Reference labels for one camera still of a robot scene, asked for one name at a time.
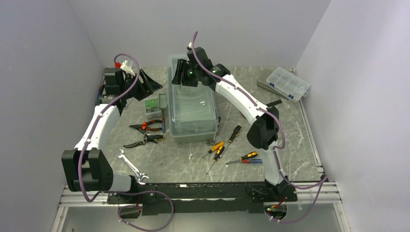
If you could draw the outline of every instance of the wrench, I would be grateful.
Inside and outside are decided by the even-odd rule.
[[[138,170],[138,168],[136,168],[136,167],[127,159],[127,157],[125,157],[125,154],[124,154],[124,150],[123,150],[123,149],[119,149],[119,151],[120,151],[120,154],[119,154],[119,155],[115,155],[115,157],[117,157],[117,158],[119,158],[119,159],[122,159],[122,160],[128,165],[128,167],[131,168],[131,170],[132,170],[133,172],[135,172],[135,175],[137,176],[137,182],[138,182],[140,185],[145,185],[145,183],[142,182],[142,181],[143,181],[144,178],[149,179],[149,176],[147,176],[145,173],[141,173],[141,172]]]

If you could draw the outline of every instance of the red-handled pliers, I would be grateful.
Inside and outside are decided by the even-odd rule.
[[[130,125],[131,128],[137,129],[139,132],[142,134],[145,134],[146,131],[161,131],[162,128],[151,128],[148,125],[154,124],[154,123],[161,123],[162,125],[162,120],[159,119],[154,119],[148,122],[143,122],[142,124],[135,124],[135,125]]]

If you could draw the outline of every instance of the pliers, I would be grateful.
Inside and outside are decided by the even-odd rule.
[[[161,123],[162,125],[162,120],[159,119],[154,119],[148,122],[143,122],[142,124],[135,124],[135,125],[129,125],[129,127],[137,129],[139,132],[141,132],[142,134],[145,134],[146,131],[161,131],[162,128],[151,128],[148,125],[154,124],[154,123]]]
[[[157,144],[158,141],[161,141],[161,140],[163,140],[164,138],[165,138],[165,136],[163,136],[163,135],[161,135],[161,134],[155,134],[155,135],[147,135],[147,134],[145,134],[145,135],[144,135],[144,138],[141,139],[140,141],[135,142],[135,143],[133,143],[133,144],[124,145],[123,147],[125,147],[125,148],[133,148],[133,147],[137,147],[137,146],[140,146],[140,145],[145,145],[145,144],[148,143],[148,142],[153,142],[153,143]]]

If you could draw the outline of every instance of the plastic storage box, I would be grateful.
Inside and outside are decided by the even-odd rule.
[[[282,94],[293,102],[308,94],[310,84],[293,73],[277,67],[266,80],[276,92]]]
[[[168,99],[170,135],[177,143],[213,139],[218,130],[214,92],[198,83],[198,87],[172,85],[178,59],[186,54],[170,56]]]

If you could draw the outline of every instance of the gray marble surface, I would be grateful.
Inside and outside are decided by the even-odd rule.
[[[144,67],[144,71],[164,88],[154,94],[167,93],[167,68]],[[313,153],[308,132],[298,103],[293,103],[278,95],[260,89],[256,81],[263,68],[261,67],[230,67],[237,81],[256,99],[267,104],[282,99],[278,105],[279,119],[286,135],[286,147],[279,151],[281,162],[286,174],[292,181],[319,180],[316,159]],[[250,124],[242,114],[223,96],[215,93],[218,115],[221,117],[220,126],[216,134],[216,141],[227,142],[233,129],[239,124],[242,131],[218,160],[208,175],[205,172],[212,162],[212,155],[201,158],[211,148],[206,142],[176,144],[169,132],[165,133],[165,140],[158,144],[148,143],[145,146],[126,149],[127,158],[151,179],[147,182],[234,182],[234,181],[263,181],[264,168],[262,164],[236,163],[226,166],[225,163],[238,159],[255,149],[246,139]],[[165,118],[168,125],[168,113]],[[129,128],[131,124],[146,121],[143,101],[133,100],[124,110],[120,121],[113,129],[107,146],[106,156],[115,173],[133,174],[123,161],[115,158],[122,145],[129,144],[130,139],[142,138],[143,135]]]

